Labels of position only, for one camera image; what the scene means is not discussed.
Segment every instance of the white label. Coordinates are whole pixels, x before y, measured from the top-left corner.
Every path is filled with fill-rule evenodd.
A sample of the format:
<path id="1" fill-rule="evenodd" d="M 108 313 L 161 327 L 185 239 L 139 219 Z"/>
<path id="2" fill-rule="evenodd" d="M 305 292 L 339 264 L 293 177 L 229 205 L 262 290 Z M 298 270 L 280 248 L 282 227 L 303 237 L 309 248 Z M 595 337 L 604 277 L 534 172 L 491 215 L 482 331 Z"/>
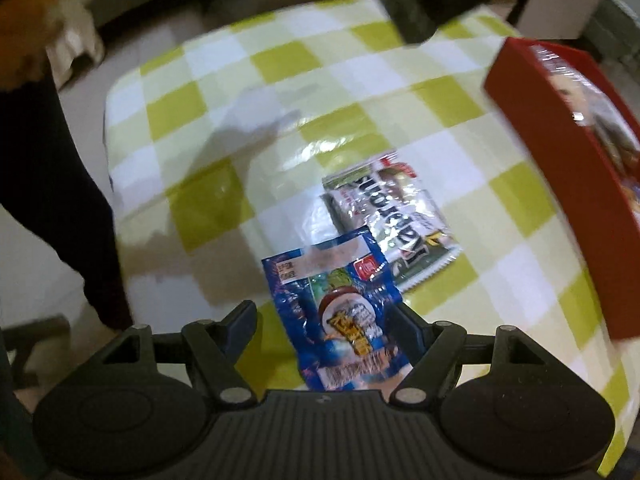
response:
<path id="1" fill-rule="evenodd" d="M 276 267 L 283 285 L 322 272 L 346 267 L 370 253 L 369 246 L 362 236 L 348 240 L 340 245 L 327 249 L 309 247 L 305 254 L 280 262 Z"/>

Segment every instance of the black pants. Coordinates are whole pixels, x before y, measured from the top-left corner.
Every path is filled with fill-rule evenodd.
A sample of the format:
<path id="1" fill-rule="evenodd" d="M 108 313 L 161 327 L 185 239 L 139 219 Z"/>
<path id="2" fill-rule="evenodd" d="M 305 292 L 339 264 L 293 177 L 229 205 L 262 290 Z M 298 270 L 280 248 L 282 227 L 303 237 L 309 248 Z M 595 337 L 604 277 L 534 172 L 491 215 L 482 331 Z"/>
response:
<path id="1" fill-rule="evenodd" d="M 105 325 L 131 324 L 111 208 L 80 160 L 50 74 L 0 92 L 0 204 L 80 273 Z"/>

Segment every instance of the silver snack package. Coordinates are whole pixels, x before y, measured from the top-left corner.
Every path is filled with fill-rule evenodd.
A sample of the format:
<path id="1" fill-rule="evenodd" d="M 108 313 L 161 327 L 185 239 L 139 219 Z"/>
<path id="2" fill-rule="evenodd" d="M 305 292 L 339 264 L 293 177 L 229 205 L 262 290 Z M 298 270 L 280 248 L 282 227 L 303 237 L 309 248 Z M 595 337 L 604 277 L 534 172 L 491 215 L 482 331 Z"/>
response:
<path id="1" fill-rule="evenodd" d="M 462 251 L 414 170 L 382 153 L 322 180 L 338 228 L 371 230 L 401 292 L 451 263 Z"/>

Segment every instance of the screw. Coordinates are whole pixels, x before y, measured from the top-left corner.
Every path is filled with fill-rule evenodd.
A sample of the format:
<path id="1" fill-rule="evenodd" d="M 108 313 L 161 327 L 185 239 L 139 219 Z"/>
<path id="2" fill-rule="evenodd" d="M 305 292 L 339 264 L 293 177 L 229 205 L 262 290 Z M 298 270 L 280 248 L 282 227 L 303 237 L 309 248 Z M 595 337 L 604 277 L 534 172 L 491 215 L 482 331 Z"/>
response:
<path id="1" fill-rule="evenodd" d="M 427 394 L 420 388 L 403 388 L 396 392 L 396 400 L 403 404 L 420 404 L 427 398 Z"/>
<path id="2" fill-rule="evenodd" d="M 242 404 L 251 399 L 252 393 L 246 388 L 235 386 L 226 388 L 220 392 L 220 400 L 227 404 Z"/>

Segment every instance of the plastic tablecloth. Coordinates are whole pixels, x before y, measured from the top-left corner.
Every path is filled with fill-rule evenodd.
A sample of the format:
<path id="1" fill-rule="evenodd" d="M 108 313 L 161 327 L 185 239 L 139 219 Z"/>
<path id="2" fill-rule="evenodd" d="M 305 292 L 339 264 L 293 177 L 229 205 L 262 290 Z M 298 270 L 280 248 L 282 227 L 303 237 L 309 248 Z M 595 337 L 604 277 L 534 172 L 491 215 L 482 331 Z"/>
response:
<path id="1" fill-rule="evenodd" d="M 600 391 L 617 421 L 608 472 L 638 412 L 640 349 L 609 340 L 561 210 L 482 90 L 513 34 L 481 7 L 406 47 L 379 1 L 333 0 L 221 28 L 120 79 L 106 144 L 136 320 L 173 332 L 254 300 L 239 370 L 258 392 L 300 387 L 260 260 L 337 235 L 321 178 L 397 148 L 464 249 L 406 302 L 470 333 L 517 325 Z"/>

